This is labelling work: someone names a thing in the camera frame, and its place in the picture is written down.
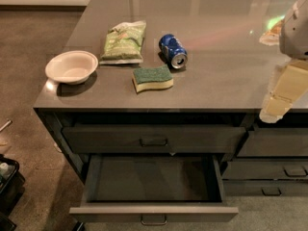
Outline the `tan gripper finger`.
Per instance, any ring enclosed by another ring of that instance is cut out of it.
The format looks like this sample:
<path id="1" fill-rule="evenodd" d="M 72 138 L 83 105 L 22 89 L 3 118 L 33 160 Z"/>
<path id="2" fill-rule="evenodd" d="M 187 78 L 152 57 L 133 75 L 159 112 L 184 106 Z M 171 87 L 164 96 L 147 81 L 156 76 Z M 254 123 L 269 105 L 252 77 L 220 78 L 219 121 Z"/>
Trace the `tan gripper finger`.
<path id="1" fill-rule="evenodd" d="M 290 60 L 283 65 L 277 65 L 269 79 L 260 119 L 265 123 L 276 123 L 307 90 L 307 61 Z"/>

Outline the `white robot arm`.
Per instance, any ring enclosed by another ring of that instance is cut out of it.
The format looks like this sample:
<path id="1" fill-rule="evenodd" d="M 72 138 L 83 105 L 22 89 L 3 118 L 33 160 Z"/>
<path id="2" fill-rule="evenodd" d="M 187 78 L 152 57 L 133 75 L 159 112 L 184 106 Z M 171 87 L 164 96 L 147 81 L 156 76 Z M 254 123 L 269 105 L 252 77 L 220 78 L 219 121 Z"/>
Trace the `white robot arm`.
<path id="1" fill-rule="evenodd" d="M 278 45 L 280 52 L 291 58 L 274 69 L 259 114 L 263 122 L 275 123 L 308 90 L 308 0 L 297 0 L 259 42 Z"/>

